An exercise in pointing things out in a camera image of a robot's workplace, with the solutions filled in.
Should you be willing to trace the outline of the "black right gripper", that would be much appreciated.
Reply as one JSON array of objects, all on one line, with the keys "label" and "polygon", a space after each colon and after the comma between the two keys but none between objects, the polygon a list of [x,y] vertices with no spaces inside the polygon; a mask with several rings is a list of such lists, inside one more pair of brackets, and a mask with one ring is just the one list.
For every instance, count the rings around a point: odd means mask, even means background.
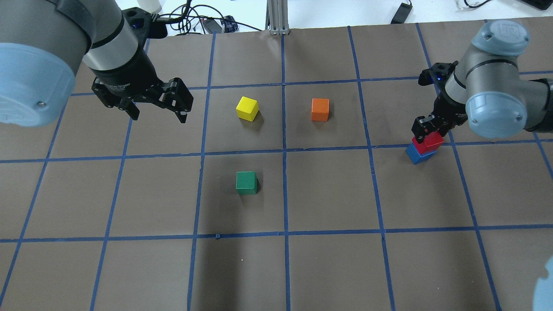
[{"label": "black right gripper", "polygon": [[434,101],[434,110],[428,116],[418,116],[411,131],[417,143],[437,130],[452,130],[462,126],[468,119],[464,104],[452,100],[446,93],[440,93]]}]

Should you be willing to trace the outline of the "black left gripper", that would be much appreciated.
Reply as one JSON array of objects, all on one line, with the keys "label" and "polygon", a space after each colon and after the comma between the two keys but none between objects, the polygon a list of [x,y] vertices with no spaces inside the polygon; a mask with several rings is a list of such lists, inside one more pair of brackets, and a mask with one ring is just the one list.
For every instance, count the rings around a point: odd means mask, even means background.
[{"label": "black left gripper", "polygon": [[166,83],[160,80],[148,55],[135,54],[120,67],[93,68],[92,72],[95,80],[91,89],[105,107],[124,111],[136,121],[140,110],[135,103],[150,103],[173,112],[180,123],[186,123],[194,102],[192,93],[179,77]]}]

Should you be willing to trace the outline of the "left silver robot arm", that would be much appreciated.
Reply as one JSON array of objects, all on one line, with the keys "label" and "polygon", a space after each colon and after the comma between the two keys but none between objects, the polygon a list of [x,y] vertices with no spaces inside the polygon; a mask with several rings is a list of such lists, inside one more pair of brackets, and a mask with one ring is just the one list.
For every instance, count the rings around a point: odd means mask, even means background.
[{"label": "left silver robot arm", "polygon": [[41,127],[56,120],[84,63],[91,89],[107,108],[138,120],[136,103],[150,103],[186,122],[194,98],[182,79],[163,82],[144,47],[165,38],[164,18],[114,0],[3,0],[1,8],[1,122]]}]

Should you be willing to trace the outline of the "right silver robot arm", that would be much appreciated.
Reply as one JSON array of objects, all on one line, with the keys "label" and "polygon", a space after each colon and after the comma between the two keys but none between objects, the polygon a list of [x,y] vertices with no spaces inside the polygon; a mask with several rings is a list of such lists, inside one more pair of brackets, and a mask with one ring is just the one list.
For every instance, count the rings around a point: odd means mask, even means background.
[{"label": "right silver robot arm", "polygon": [[432,133],[446,136],[468,123],[474,134],[490,140],[525,130],[551,133],[552,80],[520,78],[518,57],[531,35],[513,20],[485,23],[460,61],[435,63],[421,72],[418,84],[436,85],[434,109],[415,118],[413,137],[423,143]]}]

